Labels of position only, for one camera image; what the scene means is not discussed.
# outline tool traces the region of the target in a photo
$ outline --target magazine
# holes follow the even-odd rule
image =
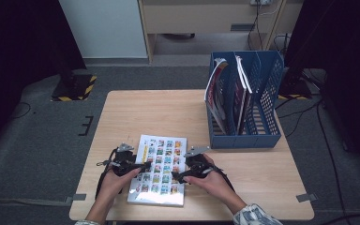
[[[215,120],[224,134],[228,133],[227,116],[224,112],[224,96],[222,93],[222,81],[220,75],[223,69],[228,66],[226,59],[217,58],[215,59],[216,66],[210,76],[207,84],[204,101],[210,112],[215,117]]]
[[[251,104],[252,89],[248,81],[248,76],[242,67],[242,58],[238,55],[236,57],[236,64],[238,68],[238,76],[235,83],[235,96],[232,107],[233,120],[238,134],[243,134],[248,113],[248,107]]]
[[[172,178],[172,172],[186,170],[187,139],[142,135],[136,163],[151,161],[130,183],[128,203],[183,206],[185,184]]]

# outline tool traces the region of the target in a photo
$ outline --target power strip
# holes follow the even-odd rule
[[[267,6],[273,4],[273,0],[250,0],[252,6]]]

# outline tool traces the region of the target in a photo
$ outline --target picture book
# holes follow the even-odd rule
[[[172,178],[172,172],[186,169],[187,139],[142,135],[136,163],[151,162],[130,183],[128,203],[183,206],[185,184]]]
[[[210,76],[207,84],[204,101],[206,102],[207,108],[213,114],[218,126],[224,134],[228,133],[227,116],[224,112],[224,96],[222,81],[220,75],[223,69],[228,66],[226,59],[217,58],[215,59],[216,66]]]

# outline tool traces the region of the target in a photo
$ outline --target sleeve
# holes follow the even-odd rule
[[[75,223],[75,225],[100,225],[100,224],[89,220],[79,220]]]
[[[233,216],[235,225],[282,225],[276,218],[265,214],[257,204],[247,205]]]

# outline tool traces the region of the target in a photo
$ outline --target hand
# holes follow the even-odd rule
[[[209,163],[215,165],[213,159],[206,154],[203,154],[203,156]],[[183,179],[192,185],[196,185],[206,190],[207,193],[221,200],[234,215],[247,206],[218,172],[211,171],[204,179],[194,176],[185,176]]]
[[[113,200],[121,189],[131,181],[133,177],[139,174],[141,168],[135,169],[123,176],[117,176],[113,170],[108,170],[101,184],[100,192],[96,201],[89,211],[86,220],[104,224],[110,208],[113,206]]]
[[[113,203],[113,200],[116,197],[116,195],[118,195],[121,189],[126,184],[128,184],[132,178],[134,178],[137,174],[139,174],[140,170],[141,168],[135,169],[123,176],[118,176],[113,172],[113,170],[109,169],[101,184],[100,192],[97,195],[97,200],[98,197],[101,196],[101,198],[110,200],[110,202]]]

